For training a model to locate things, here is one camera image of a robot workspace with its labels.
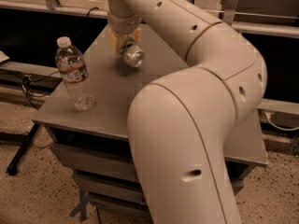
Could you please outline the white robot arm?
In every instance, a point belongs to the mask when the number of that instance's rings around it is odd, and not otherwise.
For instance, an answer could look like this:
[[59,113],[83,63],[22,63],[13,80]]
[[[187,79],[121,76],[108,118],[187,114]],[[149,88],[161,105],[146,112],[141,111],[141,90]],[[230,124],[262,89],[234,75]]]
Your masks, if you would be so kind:
[[186,0],[109,0],[131,9],[185,69],[144,87],[128,113],[130,149],[154,224],[242,224],[224,160],[266,88],[261,53]]

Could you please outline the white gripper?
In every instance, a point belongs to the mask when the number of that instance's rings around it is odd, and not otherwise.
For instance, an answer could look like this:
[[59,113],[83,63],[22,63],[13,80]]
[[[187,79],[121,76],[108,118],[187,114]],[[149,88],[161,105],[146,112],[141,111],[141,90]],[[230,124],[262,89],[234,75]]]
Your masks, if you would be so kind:
[[122,0],[108,0],[107,21],[112,28],[108,31],[111,50],[116,55],[119,54],[119,35],[130,34],[139,43],[141,29],[138,26],[141,19]]

